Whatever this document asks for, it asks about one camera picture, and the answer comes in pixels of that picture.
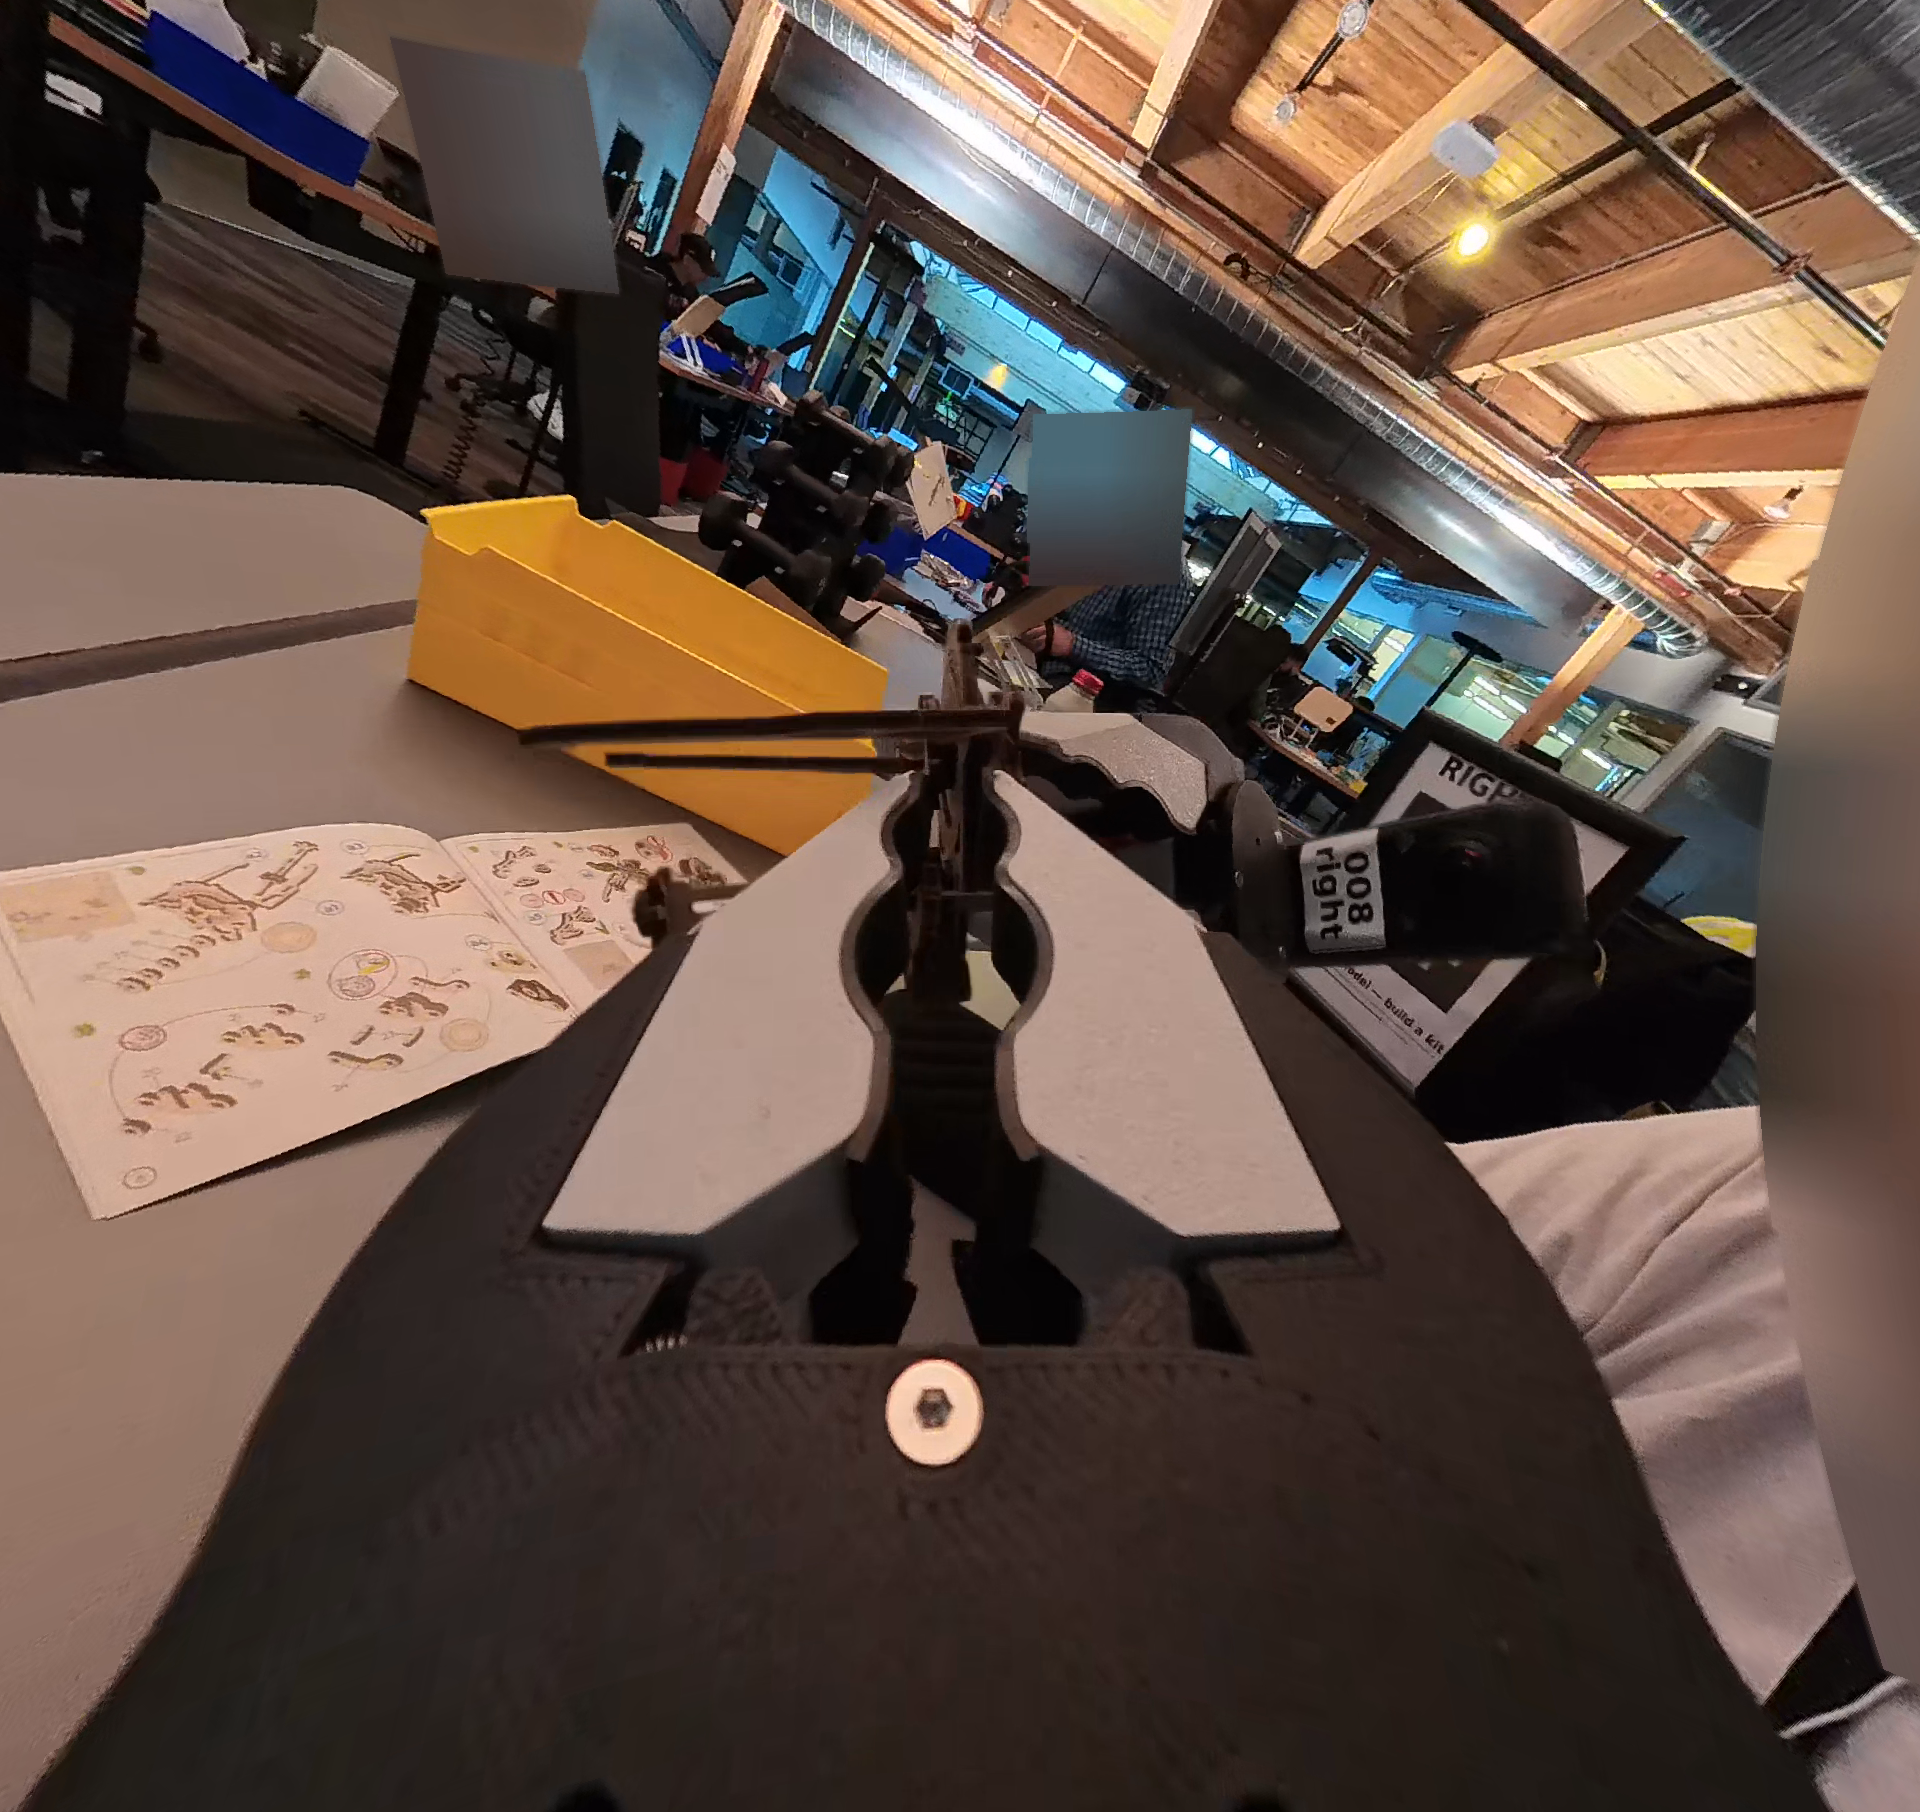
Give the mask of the silver spiral ceiling duct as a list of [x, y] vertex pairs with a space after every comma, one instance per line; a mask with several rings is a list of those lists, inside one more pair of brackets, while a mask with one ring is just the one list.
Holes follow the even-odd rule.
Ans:
[[1706, 648], [1693, 617], [1512, 504], [1157, 219], [973, 112], [834, 3], [773, 3], [798, 27], [776, 77], [782, 103], [1084, 310], [1122, 353], [1241, 422], [1270, 458], [1541, 623], [1571, 617], [1586, 591], [1639, 619], [1668, 655]]

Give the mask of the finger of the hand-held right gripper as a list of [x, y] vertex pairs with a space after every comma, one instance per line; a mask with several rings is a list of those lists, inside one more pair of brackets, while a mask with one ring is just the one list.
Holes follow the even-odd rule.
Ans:
[[1018, 761], [1029, 788], [1110, 839], [1196, 839], [1244, 784], [1206, 722], [1164, 713], [1027, 713]]

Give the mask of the black dumbbell rack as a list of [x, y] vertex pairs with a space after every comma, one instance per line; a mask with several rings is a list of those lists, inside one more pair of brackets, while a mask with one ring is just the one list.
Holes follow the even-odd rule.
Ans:
[[767, 580], [781, 600], [851, 641], [863, 619], [849, 601], [906, 604], [876, 548], [906, 508], [916, 448], [872, 435], [812, 390], [787, 416], [782, 436], [756, 451], [760, 515], [735, 495], [710, 500], [698, 539], [717, 554], [715, 575], [739, 589]]

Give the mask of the black framed sign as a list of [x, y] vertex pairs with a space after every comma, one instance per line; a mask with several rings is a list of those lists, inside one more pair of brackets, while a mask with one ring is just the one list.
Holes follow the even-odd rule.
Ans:
[[1681, 833], [1452, 721], [1424, 715], [1387, 748], [1349, 816], [1386, 825], [1536, 799], [1571, 820], [1590, 931], [1574, 958], [1373, 961], [1311, 969], [1294, 988], [1414, 1099], [1450, 1090], [1501, 1046], [1597, 992], [1597, 937], [1681, 845]]

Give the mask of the illustrated instruction booklet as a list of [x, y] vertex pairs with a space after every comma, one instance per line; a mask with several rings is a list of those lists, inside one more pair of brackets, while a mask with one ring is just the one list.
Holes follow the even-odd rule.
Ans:
[[300, 825], [13, 868], [4, 1026], [107, 1222], [540, 1051], [646, 956], [660, 871], [740, 882], [687, 825]]

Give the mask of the black computer monitor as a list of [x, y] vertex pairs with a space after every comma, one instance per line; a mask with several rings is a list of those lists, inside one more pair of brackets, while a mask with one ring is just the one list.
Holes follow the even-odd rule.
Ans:
[[1240, 518], [1228, 550], [1198, 587], [1188, 615], [1172, 633], [1162, 687], [1168, 701], [1181, 693], [1188, 677], [1209, 658], [1223, 629], [1256, 591], [1282, 544], [1284, 532], [1260, 512], [1250, 510]]

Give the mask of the blue plastic bin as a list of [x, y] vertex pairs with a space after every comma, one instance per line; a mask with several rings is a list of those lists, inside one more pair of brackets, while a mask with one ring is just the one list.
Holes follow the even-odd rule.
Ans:
[[155, 76], [180, 94], [204, 105], [281, 156], [340, 187], [357, 187], [369, 155], [369, 136], [329, 120], [190, 27], [157, 12], [145, 23], [145, 55]]

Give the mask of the brown wooden gear model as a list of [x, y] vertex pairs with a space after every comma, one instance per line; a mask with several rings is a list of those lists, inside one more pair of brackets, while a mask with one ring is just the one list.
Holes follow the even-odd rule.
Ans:
[[908, 782], [900, 845], [910, 999], [960, 1005], [971, 990], [966, 937], [989, 913], [1005, 829], [989, 825], [991, 778], [1018, 768], [1020, 693], [981, 684], [985, 629], [960, 621], [943, 641], [938, 696], [914, 710], [756, 719], [575, 721], [519, 728], [528, 748], [589, 748], [605, 768], [893, 774]]

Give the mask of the yellow plastic bin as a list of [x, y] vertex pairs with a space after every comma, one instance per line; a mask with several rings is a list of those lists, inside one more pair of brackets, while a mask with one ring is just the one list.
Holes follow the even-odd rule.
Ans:
[[885, 667], [565, 498], [426, 514], [408, 679], [516, 732], [876, 710]]

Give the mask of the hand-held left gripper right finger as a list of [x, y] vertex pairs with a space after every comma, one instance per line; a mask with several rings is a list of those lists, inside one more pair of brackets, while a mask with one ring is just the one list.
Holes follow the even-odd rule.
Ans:
[[1326, 1247], [1340, 1222], [1196, 920], [1023, 785], [1002, 891], [1037, 974], [1000, 1045], [1043, 1258]]

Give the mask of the person's white clothing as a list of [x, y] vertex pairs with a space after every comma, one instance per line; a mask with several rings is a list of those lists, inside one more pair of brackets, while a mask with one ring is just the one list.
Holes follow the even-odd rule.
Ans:
[[1822, 1792], [1916, 1787], [1841, 1536], [1753, 1104], [1455, 1146], [1579, 1331], [1693, 1597]]

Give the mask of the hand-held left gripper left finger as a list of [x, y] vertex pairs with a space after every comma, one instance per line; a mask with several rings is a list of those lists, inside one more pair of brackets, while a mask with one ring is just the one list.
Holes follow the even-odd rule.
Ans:
[[900, 879], [906, 777], [708, 914], [543, 1227], [664, 1258], [845, 1258], [847, 1150], [876, 1110], [851, 936]]

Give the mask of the wooden desk with black legs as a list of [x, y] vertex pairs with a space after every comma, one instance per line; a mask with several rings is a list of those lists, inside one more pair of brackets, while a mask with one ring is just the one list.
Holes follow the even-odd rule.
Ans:
[[401, 468], [451, 295], [432, 224], [373, 193], [364, 182], [364, 169], [355, 189], [340, 187], [158, 79], [145, 55], [149, 20], [117, 0], [52, 0], [52, 68], [97, 93], [108, 123], [134, 125], [139, 155], [149, 153], [157, 134], [223, 150], [247, 165], [255, 211], [323, 249], [379, 263], [415, 282], [372, 436], [372, 455]]

